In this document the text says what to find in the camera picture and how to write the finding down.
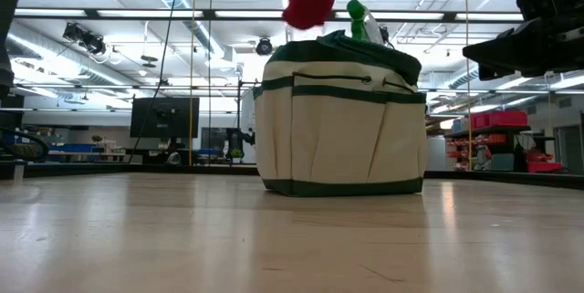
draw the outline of red cloth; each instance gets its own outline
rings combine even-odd
[[[324,25],[335,0],[288,0],[282,17],[292,27],[309,29]]]

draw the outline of computer monitor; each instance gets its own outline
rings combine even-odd
[[[140,136],[140,130],[146,114],[148,119],[142,138],[188,138],[190,136],[192,119],[193,138],[199,132],[199,99],[193,98],[193,115],[191,116],[190,98],[157,98],[152,104],[152,98],[135,99],[131,110],[130,136]]]

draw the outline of wooden floor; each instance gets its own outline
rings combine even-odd
[[[0,292],[584,292],[584,193],[426,181],[297,199],[257,177],[0,187]]]

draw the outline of green spray bottle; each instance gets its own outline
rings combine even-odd
[[[357,0],[350,0],[347,11],[351,18],[350,31],[354,39],[384,45],[380,27],[365,5]]]

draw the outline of green plant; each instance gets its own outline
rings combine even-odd
[[[238,149],[234,149],[231,151],[232,158],[242,158],[243,156],[244,156],[244,154]]]

